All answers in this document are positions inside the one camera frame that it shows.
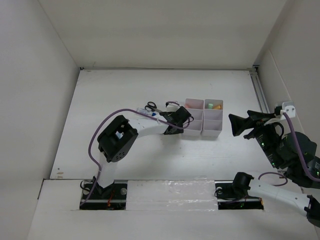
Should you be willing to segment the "orange highlighter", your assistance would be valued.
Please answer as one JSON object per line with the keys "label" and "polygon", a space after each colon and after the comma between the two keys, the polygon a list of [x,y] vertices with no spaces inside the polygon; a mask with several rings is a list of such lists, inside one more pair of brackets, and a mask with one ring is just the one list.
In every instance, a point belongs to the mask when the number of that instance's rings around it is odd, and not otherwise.
{"label": "orange highlighter", "polygon": [[212,107],[212,109],[213,109],[213,110],[222,110],[222,109],[223,109],[223,107],[222,107],[222,105],[221,105],[221,104],[219,104],[219,105],[215,105],[215,106],[213,106],[213,107]]}

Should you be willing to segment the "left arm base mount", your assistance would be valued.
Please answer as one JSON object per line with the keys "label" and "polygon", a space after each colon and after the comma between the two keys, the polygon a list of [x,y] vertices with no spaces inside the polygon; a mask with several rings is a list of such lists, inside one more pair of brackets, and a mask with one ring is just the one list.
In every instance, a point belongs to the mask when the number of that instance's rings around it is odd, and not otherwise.
{"label": "left arm base mount", "polygon": [[114,182],[106,189],[102,189],[100,192],[97,190],[99,185],[95,186],[89,199],[90,190],[92,188],[92,182],[86,182],[81,184],[82,195],[79,203],[80,210],[107,210],[107,211],[120,211],[126,209],[127,203],[127,182]]}

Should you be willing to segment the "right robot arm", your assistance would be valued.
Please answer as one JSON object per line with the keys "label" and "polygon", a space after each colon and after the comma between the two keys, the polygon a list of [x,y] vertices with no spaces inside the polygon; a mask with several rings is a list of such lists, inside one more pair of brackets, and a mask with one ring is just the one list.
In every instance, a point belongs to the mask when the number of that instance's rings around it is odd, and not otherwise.
{"label": "right robot arm", "polygon": [[[292,118],[295,108],[276,107],[273,113],[249,110],[243,118],[229,114],[233,136],[240,136],[245,130],[250,132],[244,139],[255,139],[271,166],[283,170],[281,176],[286,181],[303,188],[319,189],[320,159],[316,156],[317,144],[305,134],[295,131]],[[270,199],[290,207],[305,217],[309,223],[319,227],[320,202],[311,194],[295,193],[262,182],[245,172],[238,172],[231,184],[232,193],[240,198],[247,196]]]}

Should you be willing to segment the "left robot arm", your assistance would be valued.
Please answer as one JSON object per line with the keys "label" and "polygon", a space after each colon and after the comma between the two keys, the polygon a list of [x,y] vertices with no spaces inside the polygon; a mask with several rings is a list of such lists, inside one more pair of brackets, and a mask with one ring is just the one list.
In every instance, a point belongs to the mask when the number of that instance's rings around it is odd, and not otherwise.
{"label": "left robot arm", "polygon": [[117,164],[129,153],[134,142],[151,135],[178,135],[194,120],[183,106],[175,111],[162,111],[153,115],[131,109],[112,113],[115,117],[94,139],[97,139],[99,154],[98,173],[94,180],[94,193],[107,198],[115,184]]}

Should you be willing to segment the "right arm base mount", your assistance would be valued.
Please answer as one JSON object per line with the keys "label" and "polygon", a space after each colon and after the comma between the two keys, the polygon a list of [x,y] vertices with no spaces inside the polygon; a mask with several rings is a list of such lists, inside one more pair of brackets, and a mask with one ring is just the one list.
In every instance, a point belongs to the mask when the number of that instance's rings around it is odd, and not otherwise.
{"label": "right arm base mount", "polygon": [[216,183],[214,196],[218,210],[264,210],[261,198],[236,193],[231,182]]}

